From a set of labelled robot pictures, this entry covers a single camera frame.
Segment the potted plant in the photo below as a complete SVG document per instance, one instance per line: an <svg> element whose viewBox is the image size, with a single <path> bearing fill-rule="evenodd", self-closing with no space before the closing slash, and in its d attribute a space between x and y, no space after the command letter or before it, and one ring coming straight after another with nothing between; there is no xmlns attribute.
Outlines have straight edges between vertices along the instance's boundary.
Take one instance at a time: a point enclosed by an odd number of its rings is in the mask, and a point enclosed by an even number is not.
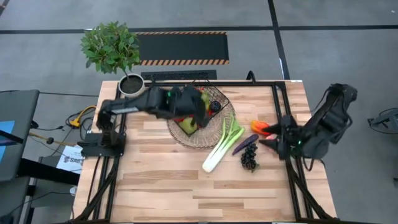
<svg viewBox="0 0 398 224"><path fill-rule="evenodd" d="M137 35L129 32L126 23L101 23L81 38L82 51L88 59L86 68L93 63L97 72L115 74L120 68L125 76L119 81L119 90L126 96L137 96L144 91L144 80L138 74L127 74L126 70L131 72L133 65L139 65L138 42Z"/></svg>

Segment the plant pot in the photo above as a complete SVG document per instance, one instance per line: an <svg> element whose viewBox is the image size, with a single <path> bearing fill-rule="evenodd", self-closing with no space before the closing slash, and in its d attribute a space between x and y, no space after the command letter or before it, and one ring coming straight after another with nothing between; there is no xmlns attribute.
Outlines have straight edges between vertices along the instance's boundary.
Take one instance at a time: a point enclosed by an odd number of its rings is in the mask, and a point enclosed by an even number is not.
<svg viewBox="0 0 398 224"><path fill-rule="evenodd" d="M118 84L121 93L126 97L136 97L145 90L144 79L138 74L128 74L129 80L123 76Z"/></svg>

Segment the paper sheet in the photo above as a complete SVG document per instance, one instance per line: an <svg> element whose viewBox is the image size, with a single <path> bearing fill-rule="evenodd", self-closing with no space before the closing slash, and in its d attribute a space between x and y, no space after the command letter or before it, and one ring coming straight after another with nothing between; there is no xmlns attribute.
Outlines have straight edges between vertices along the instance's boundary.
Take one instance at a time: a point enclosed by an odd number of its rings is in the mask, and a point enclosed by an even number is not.
<svg viewBox="0 0 398 224"><path fill-rule="evenodd" d="M80 146L65 146L65 149L62 152L63 155L61 155L61 158L58 161L57 168L80 174L83 166L81 150L82 148Z"/></svg>

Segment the hazard stripe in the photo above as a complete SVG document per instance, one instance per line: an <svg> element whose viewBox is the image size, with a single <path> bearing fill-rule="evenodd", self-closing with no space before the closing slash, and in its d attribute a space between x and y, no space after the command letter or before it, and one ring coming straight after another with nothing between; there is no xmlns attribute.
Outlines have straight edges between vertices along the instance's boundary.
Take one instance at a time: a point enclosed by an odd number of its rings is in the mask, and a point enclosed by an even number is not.
<svg viewBox="0 0 398 224"><path fill-rule="evenodd" d="M226 34L224 31L191 31L191 32L136 32L137 35L163 35L163 34Z"/></svg>
<svg viewBox="0 0 398 224"><path fill-rule="evenodd" d="M194 59L194 60L142 60L141 65L227 65L224 59Z"/></svg>

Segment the wooden tabletop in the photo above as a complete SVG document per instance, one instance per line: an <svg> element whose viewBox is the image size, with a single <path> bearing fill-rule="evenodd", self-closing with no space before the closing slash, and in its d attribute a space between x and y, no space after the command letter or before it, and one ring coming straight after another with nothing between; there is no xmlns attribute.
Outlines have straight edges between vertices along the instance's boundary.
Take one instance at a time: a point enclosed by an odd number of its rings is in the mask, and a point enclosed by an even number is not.
<svg viewBox="0 0 398 224"><path fill-rule="evenodd" d="M96 113L103 100L114 99L116 87L117 82L103 82ZM311 114L303 83L286 81L286 87L292 114L298 124L305 124ZM252 120L269 124L277 122L270 87L229 86L219 89L229 98L237 120L246 129L237 144L252 134ZM280 105L284 111L281 96ZM201 165L210 150L197 151L177 144L167 129L166 121L145 113L134 113L127 115L126 126L127 145L119 165L111 222L294 220L284 162L265 146L257 144L256 161L260 168L254 173L244 170L240 156L232 156L232 151L212 173L206 173ZM96 161L97 158L84 161L73 206L75 215L86 207ZM101 165L102 161L99 162L92 196L98 187ZM309 191L326 212L335 216L323 165L315 162L313 170L305 171L305 176ZM301 213L305 217L299 190L298 196ZM105 201L100 218L104 217Z"/></svg>

